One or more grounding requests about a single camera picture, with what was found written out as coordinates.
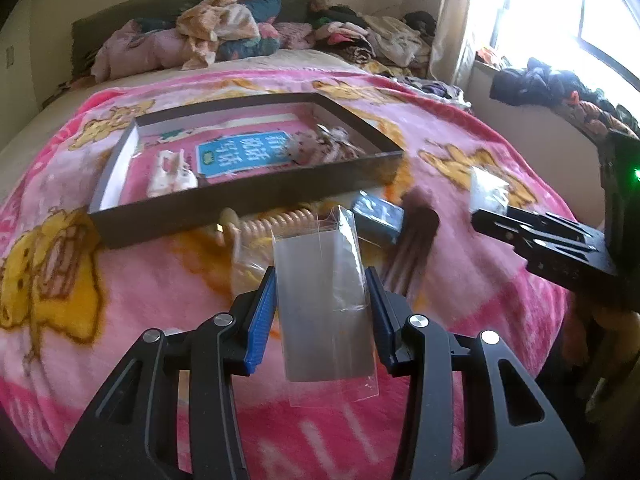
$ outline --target curtain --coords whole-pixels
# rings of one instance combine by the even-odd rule
[[[475,38],[468,19],[471,1],[442,0],[429,65],[434,79],[462,89],[466,88],[476,58]]]
[[[488,44],[496,13],[503,3],[504,0],[441,0],[431,47],[431,77],[466,88],[479,39],[486,39]]]

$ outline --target electrical outlet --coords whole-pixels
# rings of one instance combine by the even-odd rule
[[[14,64],[15,62],[15,57],[14,57],[14,46],[8,46],[6,48],[6,67],[7,69]]]

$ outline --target open box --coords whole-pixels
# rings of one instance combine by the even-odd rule
[[[148,182],[144,170],[129,174],[135,164],[140,166],[136,156],[147,150],[148,139],[154,141],[150,151],[145,151],[148,160],[157,150],[175,151],[202,140],[197,136],[175,136],[177,140],[165,144],[155,140],[171,140],[166,137],[168,132],[207,127],[209,132],[216,131],[218,138],[226,138],[277,128],[294,134],[292,129],[300,124],[313,127],[316,123],[343,127],[350,142],[362,148],[365,155],[318,166],[289,163],[254,172],[221,174],[213,180],[201,179],[197,188],[154,198],[146,198],[141,192],[146,186],[143,183]],[[89,215],[104,243],[119,248],[217,222],[225,207],[242,216],[391,184],[401,160],[402,149],[396,143],[320,94],[266,94],[198,103],[153,112],[131,122],[102,172]],[[193,163],[191,167],[194,173],[198,171]]]

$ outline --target window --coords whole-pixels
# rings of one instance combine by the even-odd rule
[[[640,26],[624,0],[504,0],[492,46],[515,67],[573,70],[640,117]]]

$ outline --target cardboard box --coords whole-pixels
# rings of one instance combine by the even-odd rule
[[[120,203],[132,156],[144,137],[158,136],[176,128],[224,124],[233,117],[250,122],[252,117],[282,109],[305,109],[318,123],[343,127],[350,134],[350,141],[366,154],[319,166],[278,168],[252,176],[239,173],[225,182]],[[260,131],[269,129],[263,123],[258,124]],[[265,94],[198,103],[153,112],[132,121],[98,181],[89,215],[104,243],[110,248],[119,248],[216,223],[225,207],[242,216],[391,184],[401,160],[402,149],[391,139],[317,93]]]

